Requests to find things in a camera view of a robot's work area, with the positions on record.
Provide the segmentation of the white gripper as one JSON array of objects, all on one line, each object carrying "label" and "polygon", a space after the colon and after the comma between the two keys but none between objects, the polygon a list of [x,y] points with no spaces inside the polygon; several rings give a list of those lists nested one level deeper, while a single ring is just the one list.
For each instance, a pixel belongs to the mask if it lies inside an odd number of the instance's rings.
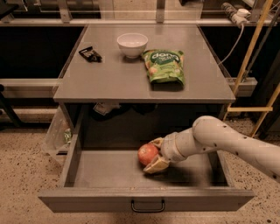
[{"label": "white gripper", "polygon": [[170,163],[177,163],[186,160],[178,150],[176,145],[177,132],[173,132],[164,138],[158,137],[150,141],[151,144],[161,150],[160,155],[148,157],[144,160],[145,167],[143,171],[148,174],[161,172],[169,167]]}]

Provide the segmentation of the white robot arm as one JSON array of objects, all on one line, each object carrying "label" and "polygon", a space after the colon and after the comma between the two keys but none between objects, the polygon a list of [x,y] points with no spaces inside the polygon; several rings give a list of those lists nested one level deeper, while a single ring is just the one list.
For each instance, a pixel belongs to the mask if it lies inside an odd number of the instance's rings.
[{"label": "white robot arm", "polygon": [[245,136],[210,115],[197,118],[190,129],[156,138],[151,143],[160,149],[160,156],[155,156],[143,169],[149,174],[193,155],[226,151],[280,182],[279,146]]}]

